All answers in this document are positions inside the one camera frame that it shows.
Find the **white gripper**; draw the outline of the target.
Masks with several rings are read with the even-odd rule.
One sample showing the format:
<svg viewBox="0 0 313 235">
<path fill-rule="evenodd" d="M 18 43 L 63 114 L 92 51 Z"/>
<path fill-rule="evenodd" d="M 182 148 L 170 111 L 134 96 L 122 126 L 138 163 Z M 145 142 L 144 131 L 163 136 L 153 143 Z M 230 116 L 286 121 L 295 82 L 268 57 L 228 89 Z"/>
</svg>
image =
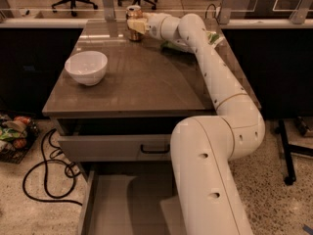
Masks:
<svg viewBox="0 0 313 235">
<path fill-rule="evenodd" d="M 145 34 L 148 31 L 152 38 L 167 39 L 173 33 L 171 16 L 165 13 L 144 13 L 141 19 L 129 19 L 127 25 L 130 29 Z"/>
</svg>

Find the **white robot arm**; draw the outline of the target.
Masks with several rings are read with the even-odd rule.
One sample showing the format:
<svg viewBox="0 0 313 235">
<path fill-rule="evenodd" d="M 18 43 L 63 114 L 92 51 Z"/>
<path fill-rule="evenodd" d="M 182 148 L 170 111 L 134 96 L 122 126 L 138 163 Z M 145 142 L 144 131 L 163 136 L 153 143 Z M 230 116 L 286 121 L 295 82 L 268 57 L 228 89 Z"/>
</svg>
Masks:
<svg viewBox="0 0 313 235">
<path fill-rule="evenodd" d="M 187 235 L 253 235 L 228 161 L 247 156 L 262 143 L 263 117 L 209 42 L 203 20 L 144 13 L 130 29 L 167 40 L 193 53 L 216 111 L 188 117 L 174 128 L 170 153 Z"/>
</svg>

